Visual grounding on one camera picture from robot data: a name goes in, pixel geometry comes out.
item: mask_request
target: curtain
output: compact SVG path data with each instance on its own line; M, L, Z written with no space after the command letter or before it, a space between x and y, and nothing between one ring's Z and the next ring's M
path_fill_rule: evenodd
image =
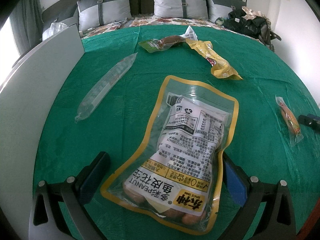
M42 40L40 1L20 0L10 14L10 23L18 52L23 55Z

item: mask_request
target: pillow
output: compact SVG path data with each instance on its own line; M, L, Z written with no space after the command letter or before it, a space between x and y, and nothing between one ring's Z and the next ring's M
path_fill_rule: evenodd
M154 13L158 17L208 19L205 0L154 0Z
M208 0L209 20L215 22L219 17L227 18L228 13L246 6L242 0Z
M43 23L42 41L48 38L50 26L54 22L63 22L68 27L77 24L77 27L79 28L79 12L77 4L69 6L66 10Z
M80 31L131 18L129 0L80 0L77 3Z

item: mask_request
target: metal screw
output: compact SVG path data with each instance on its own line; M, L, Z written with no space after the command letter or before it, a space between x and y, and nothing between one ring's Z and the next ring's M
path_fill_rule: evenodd
M70 176L70 177L67 178L67 182L68 183L72 183L74 181L75 181L75 177L74 176Z
M45 184L45 181L44 181L44 180L41 180L41 181L39 181L39 183L38 183L39 187L44 186L44 184Z
M250 180L251 180L252 182L258 182L258 181L259 181L259 179L258 179L256 176L251 176L251 177L250 177Z
M281 186L287 186L287 182L282 179L282 180L280 181L280 185L281 185Z

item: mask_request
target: beige cloth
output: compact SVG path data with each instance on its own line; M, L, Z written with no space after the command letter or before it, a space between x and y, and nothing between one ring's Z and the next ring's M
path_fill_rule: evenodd
M242 9L247 14L246 16L243 16L244 19L253 20L255 17L260 16L266 19L266 22L269 25L269 27L271 26L271 21L261 11L256 12L252 9L249 9L247 6L242 6Z

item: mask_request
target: green tablecloth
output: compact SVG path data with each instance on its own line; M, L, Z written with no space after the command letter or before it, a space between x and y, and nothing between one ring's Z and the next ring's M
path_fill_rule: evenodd
M243 81L220 80L210 74L210 64L187 44L149 54L137 42L182 34L186 26L158 25L125 28L83 40L79 60L52 105L39 142L34 189L41 179L61 182L76 175L100 151L112 164L105 179L121 166L142 141L160 86L167 75L208 83L239 101L235 135L226 152L236 165L261 181L288 182L301 228L320 195L320 136L301 127L304 139L290 147L286 124L275 95L284 98L296 115L320 111L307 88L273 52L257 41L207 27L194 27L198 38L210 40L213 49L228 60ZM77 108L92 86L118 61L139 52L132 68L113 87L86 120L74 122ZM71 232L80 239L64 210ZM97 191L86 209L109 240L185 239L180 231L165 227L143 214L122 208ZM236 214L223 186L220 209L210 233L192 239L216 239ZM250 228L247 238L254 232Z

